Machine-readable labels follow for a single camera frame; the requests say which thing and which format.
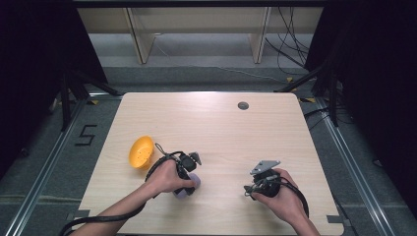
light wood table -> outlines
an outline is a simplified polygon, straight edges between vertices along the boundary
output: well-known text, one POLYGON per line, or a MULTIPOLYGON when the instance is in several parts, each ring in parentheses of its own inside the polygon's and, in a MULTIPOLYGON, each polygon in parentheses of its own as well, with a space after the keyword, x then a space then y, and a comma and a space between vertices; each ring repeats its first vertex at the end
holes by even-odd
MULTIPOLYGON (((202 180, 194 195, 161 194, 120 233, 190 235, 293 235, 287 223, 244 196, 249 171, 260 160, 280 160, 310 207, 322 235, 340 235, 342 224, 296 96, 260 92, 127 93, 121 101, 80 209, 97 215, 142 183, 146 171, 130 166, 134 141, 152 137, 165 151, 197 151, 202 180), (238 107, 245 101, 247 110, 238 107)), ((155 149, 152 162, 162 154, 155 149)))

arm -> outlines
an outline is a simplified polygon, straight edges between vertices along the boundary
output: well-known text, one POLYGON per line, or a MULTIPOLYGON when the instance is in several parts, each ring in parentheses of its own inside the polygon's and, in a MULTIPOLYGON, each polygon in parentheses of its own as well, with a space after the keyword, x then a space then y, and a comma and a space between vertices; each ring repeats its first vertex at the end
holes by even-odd
MULTIPOLYGON (((167 160, 156 168, 146 183, 100 213, 99 216, 128 213, 160 193, 170 193, 183 187, 196 187, 196 183, 192 180, 180 179, 176 171, 175 161, 167 160)), ((105 223, 87 223, 71 235, 115 235, 125 222, 126 220, 105 223)))
MULTIPOLYGON (((297 187, 287 171, 279 168, 273 170, 297 187)), ((316 226, 304 212, 301 201, 288 188, 281 186, 278 194, 273 198, 259 193, 253 193, 252 197, 269 207, 277 217, 289 223, 298 235, 320 235, 316 226)))

person's left hand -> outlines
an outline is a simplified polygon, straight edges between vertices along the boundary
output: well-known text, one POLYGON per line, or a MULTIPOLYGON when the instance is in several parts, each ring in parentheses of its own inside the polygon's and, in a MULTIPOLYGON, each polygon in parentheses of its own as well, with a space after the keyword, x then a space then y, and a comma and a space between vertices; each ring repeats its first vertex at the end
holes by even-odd
POLYGON ((153 185, 158 193, 170 193, 180 188, 197 186, 193 180, 184 180, 178 176, 176 163, 172 159, 160 164, 148 178, 147 184, 153 185))

person's right arm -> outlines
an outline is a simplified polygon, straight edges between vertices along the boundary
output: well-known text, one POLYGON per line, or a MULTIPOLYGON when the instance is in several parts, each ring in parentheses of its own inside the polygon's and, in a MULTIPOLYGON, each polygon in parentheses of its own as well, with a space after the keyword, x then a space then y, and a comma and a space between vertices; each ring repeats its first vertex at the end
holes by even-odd
MULTIPOLYGON (((297 187, 287 171, 279 168, 273 170, 297 187)), ((269 207, 280 219, 288 222, 298 235, 320 235, 316 226, 304 212, 303 205, 297 195, 287 187, 281 186, 278 194, 273 198, 266 197, 259 193, 253 193, 252 197, 269 207)))

gray carpet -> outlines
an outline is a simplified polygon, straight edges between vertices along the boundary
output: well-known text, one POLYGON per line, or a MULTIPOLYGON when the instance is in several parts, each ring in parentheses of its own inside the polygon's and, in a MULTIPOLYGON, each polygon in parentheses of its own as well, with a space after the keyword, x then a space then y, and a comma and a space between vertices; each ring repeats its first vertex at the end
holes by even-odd
MULTIPOLYGON (((254 68, 236 69, 245 73, 273 79, 259 78, 230 72, 219 68, 104 68, 110 85, 121 91, 265 91, 283 88, 288 76, 279 69, 254 68)), ((293 73, 303 73, 292 69, 293 73)), ((293 91, 298 97, 312 97, 309 82, 293 91)), ((88 87, 91 92, 99 89, 88 87)), ((89 177, 94 169, 102 145, 117 111, 119 99, 100 99, 96 105, 86 105, 77 119, 65 148, 59 156, 54 170, 42 190, 41 196, 23 232, 23 235, 57 235, 68 222, 67 214, 74 212, 81 202, 89 177), (85 125, 96 125, 86 129, 93 134, 90 146, 88 139, 80 137, 85 125)), ((304 113, 317 109, 316 103, 301 102, 304 113)), ((397 235, 416 235, 417 222, 403 203, 398 192, 389 181, 384 170, 372 163, 373 153, 356 126, 344 110, 339 110, 340 131, 349 145, 356 161, 386 211, 389 222, 397 235)), ((307 120, 311 135, 323 165, 331 191, 341 202, 340 215, 344 209, 358 235, 379 235, 355 184, 344 165, 328 128, 317 113, 307 120)), ((16 214, 25 194, 42 167, 57 140, 62 125, 61 108, 58 106, 51 116, 45 118, 30 143, 30 155, 16 160, 8 174, 0 182, 0 233, 4 232, 16 214)), ((345 227, 343 235, 355 235, 353 227, 345 227)))

